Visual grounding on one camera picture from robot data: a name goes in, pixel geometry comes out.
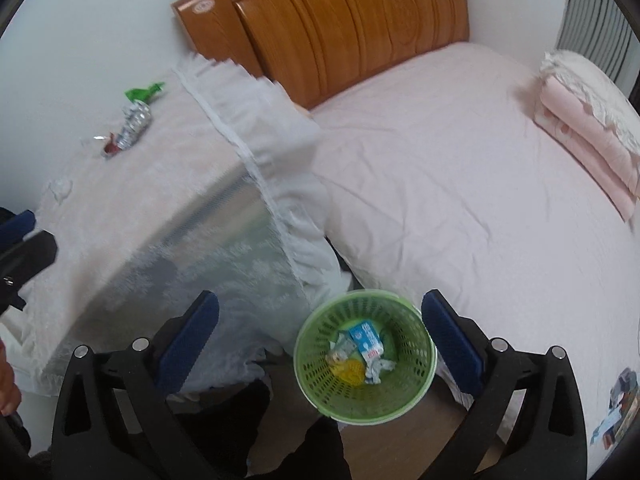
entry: green plastic basket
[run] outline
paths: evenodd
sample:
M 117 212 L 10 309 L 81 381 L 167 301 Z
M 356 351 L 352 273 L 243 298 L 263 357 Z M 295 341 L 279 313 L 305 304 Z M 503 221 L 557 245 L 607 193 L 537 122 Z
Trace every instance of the green plastic basket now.
M 373 321 L 385 346 L 386 359 L 396 361 L 383 372 L 382 384 L 350 386 L 329 370 L 329 341 L 364 319 Z M 435 374 L 436 347 L 413 305 L 382 290 L 359 290 L 320 306 L 296 341 L 294 368 L 302 392 L 323 415 L 339 422 L 372 426 L 394 420 L 414 407 Z

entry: white lace pillow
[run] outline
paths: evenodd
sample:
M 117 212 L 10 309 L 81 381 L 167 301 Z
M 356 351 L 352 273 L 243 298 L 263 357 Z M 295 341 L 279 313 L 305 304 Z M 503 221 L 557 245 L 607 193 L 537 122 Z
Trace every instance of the white lace pillow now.
M 584 56 L 569 50 L 547 52 L 542 76 L 555 76 L 580 101 L 589 105 L 593 116 L 610 128 L 622 145 L 640 155 L 640 116 L 611 79 Z

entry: wooden headboard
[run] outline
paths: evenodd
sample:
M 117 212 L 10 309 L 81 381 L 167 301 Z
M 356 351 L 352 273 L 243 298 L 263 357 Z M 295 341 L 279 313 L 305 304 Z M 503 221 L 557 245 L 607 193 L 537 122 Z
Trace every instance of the wooden headboard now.
M 306 108 L 469 35 L 466 0 L 180 0 L 173 8 L 196 51 L 278 81 Z

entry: blue gripper pad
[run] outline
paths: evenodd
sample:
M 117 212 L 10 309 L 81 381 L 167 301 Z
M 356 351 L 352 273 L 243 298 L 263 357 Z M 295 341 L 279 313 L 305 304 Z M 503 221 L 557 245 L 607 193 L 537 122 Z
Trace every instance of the blue gripper pad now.
M 422 298 L 422 322 L 460 390 L 478 397 L 484 389 L 481 380 L 484 363 L 457 324 L 456 314 L 447 309 L 448 305 L 438 295 L 432 290 Z
M 0 224 L 0 254 L 22 239 L 36 227 L 36 215 L 27 210 Z
M 180 391 L 220 319 L 218 298 L 203 292 L 191 305 L 186 322 L 158 361 L 156 388 L 164 395 Z

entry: yellow wrapper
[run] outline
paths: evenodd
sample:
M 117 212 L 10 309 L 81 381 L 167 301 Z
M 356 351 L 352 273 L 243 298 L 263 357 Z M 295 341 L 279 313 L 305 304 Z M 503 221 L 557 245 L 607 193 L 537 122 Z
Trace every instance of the yellow wrapper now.
M 348 359 L 330 367 L 332 374 L 349 386 L 364 384 L 364 364 L 358 359 Z

